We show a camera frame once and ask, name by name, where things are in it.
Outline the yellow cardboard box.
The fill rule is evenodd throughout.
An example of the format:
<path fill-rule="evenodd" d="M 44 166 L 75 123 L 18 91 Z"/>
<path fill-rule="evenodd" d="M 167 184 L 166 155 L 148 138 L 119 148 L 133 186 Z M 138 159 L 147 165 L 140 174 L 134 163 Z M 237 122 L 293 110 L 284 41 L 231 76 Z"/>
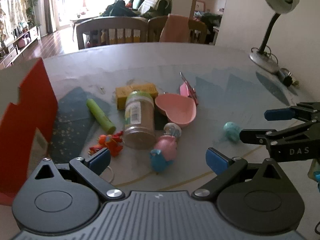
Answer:
<path fill-rule="evenodd" d="M 155 99 L 158 96 L 158 91 L 153 83 L 132 84 L 115 89 L 116 106 L 118 110 L 124 110 L 127 99 L 133 95 L 144 96 Z"/>

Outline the black plug adapter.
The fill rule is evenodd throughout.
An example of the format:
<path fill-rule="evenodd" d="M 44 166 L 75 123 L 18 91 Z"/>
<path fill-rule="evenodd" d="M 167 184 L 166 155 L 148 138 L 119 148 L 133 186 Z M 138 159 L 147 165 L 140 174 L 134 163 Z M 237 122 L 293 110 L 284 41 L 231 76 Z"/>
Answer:
<path fill-rule="evenodd" d="M 286 87 L 299 87 L 299 81 L 286 68 L 280 68 L 280 70 L 277 72 L 277 77 Z"/>

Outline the wooden chair with pink cloth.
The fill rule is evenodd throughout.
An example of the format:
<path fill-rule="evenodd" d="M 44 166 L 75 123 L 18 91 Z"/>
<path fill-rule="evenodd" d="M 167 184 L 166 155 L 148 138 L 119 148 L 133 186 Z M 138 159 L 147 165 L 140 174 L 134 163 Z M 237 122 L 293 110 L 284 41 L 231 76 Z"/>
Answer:
<path fill-rule="evenodd" d="M 148 20 L 148 42 L 204 44 L 207 26 L 196 20 L 169 14 Z"/>

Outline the small glass globe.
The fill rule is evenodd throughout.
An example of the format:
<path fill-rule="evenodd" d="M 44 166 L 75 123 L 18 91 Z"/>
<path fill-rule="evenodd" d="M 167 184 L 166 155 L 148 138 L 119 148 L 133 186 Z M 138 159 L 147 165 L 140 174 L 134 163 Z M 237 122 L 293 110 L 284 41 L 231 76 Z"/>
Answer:
<path fill-rule="evenodd" d="M 173 122 L 169 122 L 167 123 L 164 128 L 164 135 L 170 135 L 177 138 L 180 138 L 182 135 L 182 130 L 180 128 L 180 126 L 178 126 L 177 124 L 173 123 Z"/>

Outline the spice jar green lid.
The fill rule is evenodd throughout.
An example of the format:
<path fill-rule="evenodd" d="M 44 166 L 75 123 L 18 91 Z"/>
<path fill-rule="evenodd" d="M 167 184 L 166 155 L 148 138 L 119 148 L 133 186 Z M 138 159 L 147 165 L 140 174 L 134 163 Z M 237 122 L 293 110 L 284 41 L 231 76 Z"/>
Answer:
<path fill-rule="evenodd" d="M 146 150 L 156 141 L 152 98 L 133 95 L 125 105 L 124 143 L 127 147 Z"/>

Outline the red orange toy figure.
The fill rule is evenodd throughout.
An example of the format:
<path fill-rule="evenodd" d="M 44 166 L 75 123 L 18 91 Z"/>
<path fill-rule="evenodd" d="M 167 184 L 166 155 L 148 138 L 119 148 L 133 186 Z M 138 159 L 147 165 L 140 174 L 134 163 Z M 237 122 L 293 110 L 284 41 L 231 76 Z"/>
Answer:
<path fill-rule="evenodd" d="M 101 135 L 98 139 L 98 143 L 89 148 L 89 154 L 93 155 L 97 153 L 99 150 L 107 148 L 110 151 L 110 155 L 112 157 L 117 157 L 123 149 L 122 136 L 123 131 L 120 131 L 116 134 Z"/>

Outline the teal egg toy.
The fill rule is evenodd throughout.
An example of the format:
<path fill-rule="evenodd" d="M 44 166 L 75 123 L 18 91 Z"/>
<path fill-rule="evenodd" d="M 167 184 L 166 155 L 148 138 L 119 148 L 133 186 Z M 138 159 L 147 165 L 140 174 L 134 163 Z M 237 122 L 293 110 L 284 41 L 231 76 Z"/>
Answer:
<path fill-rule="evenodd" d="M 223 131 L 226 138 L 231 142 L 238 142 L 240 140 L 240 132 L 242 128 L 234 123 L 234 122 L 227 122 L 223 126 Z"/>

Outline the red cardboard storage box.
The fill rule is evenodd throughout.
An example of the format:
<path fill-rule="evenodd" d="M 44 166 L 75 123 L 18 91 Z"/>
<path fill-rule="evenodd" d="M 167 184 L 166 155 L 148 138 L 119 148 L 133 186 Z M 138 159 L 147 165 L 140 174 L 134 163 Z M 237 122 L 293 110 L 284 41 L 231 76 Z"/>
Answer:
<path fill-rule="evenodd" d="M 43 59 L 1 70 L 1 205 L 46 157 L 57 109 Z"/>

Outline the pink cloth on chair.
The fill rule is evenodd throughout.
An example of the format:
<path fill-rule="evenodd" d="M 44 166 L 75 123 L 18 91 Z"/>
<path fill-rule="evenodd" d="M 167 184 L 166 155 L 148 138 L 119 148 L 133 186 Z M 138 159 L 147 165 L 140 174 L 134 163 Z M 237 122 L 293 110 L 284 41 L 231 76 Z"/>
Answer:
<path fill-rule="evenodd" d="M 189 18 L 169 14 L 160 35 L 160 42 L 187 43 L 189 37 Z"/>

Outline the green tube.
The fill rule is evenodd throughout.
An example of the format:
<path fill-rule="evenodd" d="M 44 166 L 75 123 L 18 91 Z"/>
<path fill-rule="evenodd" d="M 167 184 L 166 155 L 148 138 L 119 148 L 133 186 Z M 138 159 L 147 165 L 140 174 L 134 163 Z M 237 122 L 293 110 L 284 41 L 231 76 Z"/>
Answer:
<path fill-rule="evenodd" d="M 93 99 L 87 99 L 86 105 L 98 124 L 107 134 L 113 134 L 116 131 L 114 123 L 106 116 L 103 110 Z"/>

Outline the pink heart-shaped bowl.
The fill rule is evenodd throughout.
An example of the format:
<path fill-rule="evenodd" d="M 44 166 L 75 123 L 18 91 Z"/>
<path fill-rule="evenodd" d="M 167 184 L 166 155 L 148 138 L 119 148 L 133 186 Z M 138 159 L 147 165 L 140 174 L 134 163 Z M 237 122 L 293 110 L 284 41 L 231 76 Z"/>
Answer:
<path fill-rule="evenodd" d="M 196 117 L 196 105 L 193 99 L 179 94 L 165 93 L 155 98 L 159 111 L 166 115 L 168 120 L 180 126 L 187 127 Z"/>

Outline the dark wooden chair left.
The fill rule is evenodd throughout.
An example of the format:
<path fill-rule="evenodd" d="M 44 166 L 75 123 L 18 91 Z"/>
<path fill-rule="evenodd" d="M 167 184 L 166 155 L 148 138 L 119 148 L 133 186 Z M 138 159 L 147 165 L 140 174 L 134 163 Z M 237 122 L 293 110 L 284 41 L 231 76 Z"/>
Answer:
<path fill-rule="evenodd" d="M 95 17 L 78 24 L 78 49 L 147 41 L 148 22 L 141 17 Z"/>

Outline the white air conditioner tower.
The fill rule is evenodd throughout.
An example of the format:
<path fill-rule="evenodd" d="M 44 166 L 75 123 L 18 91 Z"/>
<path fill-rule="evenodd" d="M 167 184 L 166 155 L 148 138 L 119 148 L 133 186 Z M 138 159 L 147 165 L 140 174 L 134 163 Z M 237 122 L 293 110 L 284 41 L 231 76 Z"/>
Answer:
<path fill-rule="evenodd" d="M 34 11 L 36 23 L 39 25 L 40 36 L 46 36 L 48 33 L 46 28 L 44 0 L 37 0 L 37 5 L 34 5 Z"/>

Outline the wooden tv console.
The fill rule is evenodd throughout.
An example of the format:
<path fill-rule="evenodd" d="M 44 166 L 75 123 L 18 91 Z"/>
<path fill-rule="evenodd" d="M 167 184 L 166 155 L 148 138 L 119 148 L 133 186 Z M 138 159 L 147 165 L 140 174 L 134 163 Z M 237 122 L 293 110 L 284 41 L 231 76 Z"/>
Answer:
<path fill-rule="evenodd" d="M 36 40 L 40 40 L 39 27 L 34 26 L 21 33 L 11 44 L 1 49 L 1 70 L 10 67 Z"/>

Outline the sofa with clothes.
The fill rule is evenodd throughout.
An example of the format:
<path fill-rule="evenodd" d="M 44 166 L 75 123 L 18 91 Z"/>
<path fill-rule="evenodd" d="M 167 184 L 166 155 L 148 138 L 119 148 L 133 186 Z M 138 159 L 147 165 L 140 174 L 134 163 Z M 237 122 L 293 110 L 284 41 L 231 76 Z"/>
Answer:
<path fill-rule="evenodd" d="M 127 0 L 109 5 L 100 17 L 142 17 L 147 20 L 171 13 L 172 0 Z"/>

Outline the pink figurine doll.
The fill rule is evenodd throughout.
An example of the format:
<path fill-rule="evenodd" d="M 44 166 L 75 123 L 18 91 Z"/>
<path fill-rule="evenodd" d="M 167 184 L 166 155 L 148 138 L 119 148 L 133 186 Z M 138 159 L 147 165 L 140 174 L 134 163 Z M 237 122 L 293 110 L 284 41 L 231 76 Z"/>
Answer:
<path fill-rule="evenodd" d="M 172 135 L 162 135 L 153 148 L 159 150 L 166 161 L 172 161 L 177 156 L 177 139 Z"/>

